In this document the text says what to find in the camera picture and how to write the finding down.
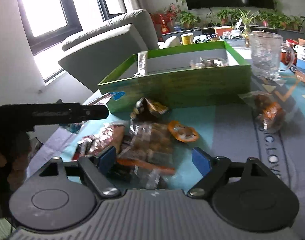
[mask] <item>cup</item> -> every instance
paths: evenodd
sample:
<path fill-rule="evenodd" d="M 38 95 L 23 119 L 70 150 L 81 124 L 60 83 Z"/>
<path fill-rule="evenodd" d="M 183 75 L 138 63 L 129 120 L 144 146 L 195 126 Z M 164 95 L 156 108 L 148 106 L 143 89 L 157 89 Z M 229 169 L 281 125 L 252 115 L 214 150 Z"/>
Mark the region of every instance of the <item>cup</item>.
<path fill-rule="evenodd" d="M 184 45 L 193 44 L 193 33 L 182 34 L 181 39 Z"/>
<path fill-rule="evenodd" d="M 249 43 L 251 50 L 252 72 L 259 78 L 275 80 L 279 77 L 279 71 L 289 69 L 294 63 L 293 49 L 283 42 L 283 37 L 276 33 L 250 32 Z M 289 64 L 280 66 L 281 49 L 291 54 Z"/>

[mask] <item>green box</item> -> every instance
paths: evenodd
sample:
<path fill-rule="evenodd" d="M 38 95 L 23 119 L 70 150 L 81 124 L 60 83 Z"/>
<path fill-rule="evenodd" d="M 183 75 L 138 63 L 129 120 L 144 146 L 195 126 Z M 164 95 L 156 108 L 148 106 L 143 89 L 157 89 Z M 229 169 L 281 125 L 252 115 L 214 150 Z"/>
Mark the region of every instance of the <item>green box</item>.
<path fill-rule="evenodd" d="M 220 57 L 229 66 L 190 69 L 198 57 Z M 240 102 L 238 94 L 250 91 L 250 64 L 225 41 L 214 41 L 148 51 L 148 75 L 137 72 L 137 54 L 119 65 L 99 84 L 102 94 L 124 91 L 111 99 L 111 113 L 131 111 L 141 97 L 154 99 L 170 108 Z"/>

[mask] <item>gray sofa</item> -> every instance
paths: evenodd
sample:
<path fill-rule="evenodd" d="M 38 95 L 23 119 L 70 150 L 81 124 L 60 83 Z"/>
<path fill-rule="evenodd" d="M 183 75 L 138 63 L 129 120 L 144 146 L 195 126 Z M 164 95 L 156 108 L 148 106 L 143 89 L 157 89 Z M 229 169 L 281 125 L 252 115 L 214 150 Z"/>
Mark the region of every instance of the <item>gray sofa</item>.
<path fill-rule="evenodd" d="M 128 57 L 139 51 L 159 49 L 149 13 L 135 10 L 111 20 L 90 32 L 68 37 L 65 52 L 58 64 L 78 81 L 95 92 L 97 84 Z M 169 41 L 167 46 L 175 43 Z"/>

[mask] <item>blue gripper pad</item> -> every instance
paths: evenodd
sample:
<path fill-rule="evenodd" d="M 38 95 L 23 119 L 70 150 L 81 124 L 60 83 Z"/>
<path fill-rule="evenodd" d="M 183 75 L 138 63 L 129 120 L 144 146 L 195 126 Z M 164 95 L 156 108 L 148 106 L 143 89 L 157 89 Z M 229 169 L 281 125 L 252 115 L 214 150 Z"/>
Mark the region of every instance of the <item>blue gripper pad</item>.
<path fill-rule="evenodd" d="M 97 165 L 97 168 L 99 169 L 101 174 L 106 175 L 110 171 L 112 166 L 116 163 L 116 159 L 117 153 L 115 147 L 112 147 L 111 149 L 104 152 L 99 157 L 99 163 Z"/>
<path fill-rule="evenodd" d="M 211 162 L 209 156 L 199 147 L 194 147 L 191 154 L 192 163 L 196 166 L 202 176 L 206 176 L 211 170 Z"/>

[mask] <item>gray ribbed plate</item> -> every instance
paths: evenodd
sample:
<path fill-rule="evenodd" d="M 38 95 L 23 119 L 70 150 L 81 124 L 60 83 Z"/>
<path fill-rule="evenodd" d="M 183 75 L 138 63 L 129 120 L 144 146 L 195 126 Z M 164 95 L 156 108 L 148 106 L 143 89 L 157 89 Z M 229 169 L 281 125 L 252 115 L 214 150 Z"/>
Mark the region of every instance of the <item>gray ribbed plate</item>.
<path fill-rule="evenodd" d="M 204 200 L 181 190 L 128 190 L 104 201 L 96 214 L 67 232 L 37 234 L 18 229 L 11 240 L 300 240 L 290 228 L 251 233 L 220 219 Z"/>

